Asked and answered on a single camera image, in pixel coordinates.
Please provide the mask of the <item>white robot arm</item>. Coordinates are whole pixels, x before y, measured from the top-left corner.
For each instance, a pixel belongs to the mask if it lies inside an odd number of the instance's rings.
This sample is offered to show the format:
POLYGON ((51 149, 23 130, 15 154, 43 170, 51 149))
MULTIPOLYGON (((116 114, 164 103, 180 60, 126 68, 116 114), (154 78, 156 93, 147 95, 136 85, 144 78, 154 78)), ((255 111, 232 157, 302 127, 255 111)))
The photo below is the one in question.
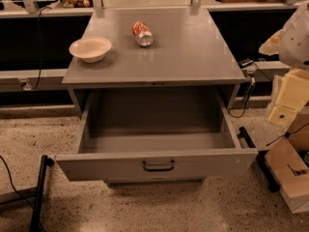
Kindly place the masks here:
POLYGON ((283 28, 260 46, 259 52, 277 54, 280 62, 291 68, 280 79, 267 118, 276 126, 288 126, 309 101, 309 1, 298 6, 283 28))

